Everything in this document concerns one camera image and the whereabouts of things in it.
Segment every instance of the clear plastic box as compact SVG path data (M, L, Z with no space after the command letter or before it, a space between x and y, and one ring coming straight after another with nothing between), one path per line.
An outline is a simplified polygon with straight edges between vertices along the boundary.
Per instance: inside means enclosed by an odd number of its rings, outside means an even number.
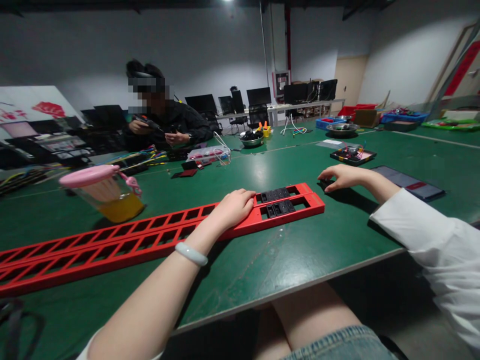
M190 151L186 162L195 161L198 165L203 165L219 160L230 162L230 149L220 144Z

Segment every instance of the phone screen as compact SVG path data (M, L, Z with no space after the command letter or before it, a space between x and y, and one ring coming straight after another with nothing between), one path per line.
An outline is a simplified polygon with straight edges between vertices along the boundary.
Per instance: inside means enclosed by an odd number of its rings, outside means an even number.
M376 173L382 174L392 183L398 185L399 187L407 189L417 198L420 198L424 201L430 201L434 198L437 198L438 196L445 194L445 191L438 187L427 184L426 182L420 181L414 177L406 175L388 166L378 166L374 167L371 170Z

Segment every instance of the hand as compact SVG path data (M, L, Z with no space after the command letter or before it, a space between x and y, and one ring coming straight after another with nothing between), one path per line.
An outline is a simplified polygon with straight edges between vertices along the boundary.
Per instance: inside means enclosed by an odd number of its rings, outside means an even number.
M174 134L166 133L165 139L170 146L188 144L190 142L190 136L188 134L182 134L178 132L178 130Z
M254 208L255 191L235 190L227 194L208 216L213 226L224 232L245 219Z
M356 185L365 186L369 178L375 176L375 174L376 173L371 170L339 164L323 170L318 176L318 180L330 180L332 177L336 178L336 181L325 189L325 192L329 193L338 189L351 188Z
M135 135L148 135L154 131L150 126L140 120L133 120L128 124L128 128Z

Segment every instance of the orange juice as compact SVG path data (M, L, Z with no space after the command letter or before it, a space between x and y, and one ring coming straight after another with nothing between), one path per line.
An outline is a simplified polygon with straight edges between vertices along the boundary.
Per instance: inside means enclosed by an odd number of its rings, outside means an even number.
M98 211L112 223L133 219L144 209L144 204L134 193L123 194L118 200L101 204Z

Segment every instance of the pink lid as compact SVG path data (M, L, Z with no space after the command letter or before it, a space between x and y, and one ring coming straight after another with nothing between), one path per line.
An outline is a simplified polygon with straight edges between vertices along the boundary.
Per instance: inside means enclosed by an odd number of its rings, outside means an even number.
M120 166L118 165L92 166L65 175L58 182L60 185L70 189L83 188L111 178L119 169Z

